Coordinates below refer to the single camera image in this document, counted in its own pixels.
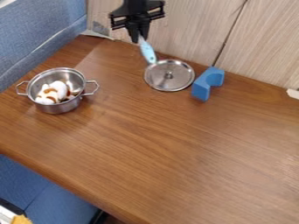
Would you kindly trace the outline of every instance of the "pan handle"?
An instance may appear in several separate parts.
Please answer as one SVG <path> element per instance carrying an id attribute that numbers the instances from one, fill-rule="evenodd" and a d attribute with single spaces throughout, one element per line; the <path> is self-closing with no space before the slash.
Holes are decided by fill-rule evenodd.
<path id="1" fill-rule="evenodd" d="M 21 83 L 17 84 L 17 86 L 16 86 L 16 92 L 17 92 L 17 95 L 28 96 L 28 94 L 20 93 L 20 92 L 18 91 L 18 88 L 19 88 L 20 86 L 22 86 L 23 84 L 25 84 L 25 83 L 29 83 L 29 81 L 28 81 L 28 80 L 24 80 L 24 81 L 22 81 Z"/>
<path id="2" fill-rule="evenodd" d="M 94 95 L 96 93 L 96 91 L 99 90 L 100 85 L 96 80 L 88 80 L 87 84 L 94 84 L 95 85 L 95 89 L 92 93 L 87 93 L 87 94 L 82 94 L 82 96 L 87 96 L 87 95 Z"/>

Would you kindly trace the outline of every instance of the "steel pot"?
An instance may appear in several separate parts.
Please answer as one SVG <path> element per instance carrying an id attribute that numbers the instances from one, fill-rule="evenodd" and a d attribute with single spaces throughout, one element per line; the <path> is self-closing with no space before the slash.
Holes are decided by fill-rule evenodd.
<path id="1" fill-rule="evenodd" d="M 73 84 L 76 93 L 78 93 L 72 100 L 56 103 L 53 105 L 44 105 L 35 102 L 38 92 L 44 84 L 50 84 L 54 81 L 70 81 Z M 26 93 L 20 93 L 18 88 L 23 84 L 27 84 Z M 95 89 L 92 93 L 85 93 L 85 88 L 87 84 L 94 84 Z M 43 73 L 36 75 L 32 80 L 22 81 L 16 86 L 17 94 L 28 96 L 28 98 L 33 101 L 38 109 L 47 114 L 62 114 L 69 112 L 73 109 L 79 107 L 83 96 L 94 95 L 94 93 L 99 89 L 99 84 L 95 80 L 87 80 L 85 76 L 72 68 L 58 67 L 53 68 Z"/>

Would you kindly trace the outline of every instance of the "wooden table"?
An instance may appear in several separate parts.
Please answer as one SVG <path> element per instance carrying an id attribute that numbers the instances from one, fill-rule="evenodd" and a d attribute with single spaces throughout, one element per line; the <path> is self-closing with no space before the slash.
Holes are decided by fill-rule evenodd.
<path id="1" fill-rule="evenodd" d="M 202 103 L 151 89 L 145 66 L 135 46 L 76 38 L 24 79 L 75 67 L 101 91 L 47 115 L 9 88 L 0 152 L 127 223 L 297 224 L 299 101 L 228 73 Z"/>

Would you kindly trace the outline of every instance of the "blue cushion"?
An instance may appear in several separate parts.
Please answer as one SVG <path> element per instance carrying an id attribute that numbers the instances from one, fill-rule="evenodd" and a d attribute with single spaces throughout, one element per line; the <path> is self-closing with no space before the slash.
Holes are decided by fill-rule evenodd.
<path id="1" fill-rule="evenodd" d="M 0 9 L 0 74 L 85 14 L 85 0 L 17 0 Z"/>
<path id="2" fill-rule="evenodd" d="M 0 198 L 25 210 L 50 182 L 0 155 Z"/>
<path id="3" fill-rule="evenodd" d="M 47 187 L 25 210 L 37 224 L 88 224 L 97 211 L 96 207 L 56 185 Z"/>
<path id="4" fill-rule="evenodd" d="M 77 37 L 81 32 L 85 31 L 86 27 L 87 16 L 85 15 L 73 24 L 69 25 L 50 41 L 47 41 L 39 49 L 22 58 L 18 63 L 0 75 L 0 92 L 4 91 L 12 83 L 31 71 L 36 65 L 46 60 L 47 57 L 59 50 L 60 47 Z"/>

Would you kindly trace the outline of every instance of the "blue block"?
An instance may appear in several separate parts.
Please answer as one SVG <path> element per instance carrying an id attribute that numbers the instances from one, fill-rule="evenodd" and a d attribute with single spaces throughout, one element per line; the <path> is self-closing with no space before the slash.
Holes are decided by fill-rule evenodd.
<path id="1" fill-rule="evenodd" d="M 206 102 L 210 98 L 211 87 L 221 87 L 225 79 L 225 71 L 217 67 L 209 67 L 192 85 L 192 96 Z"/>

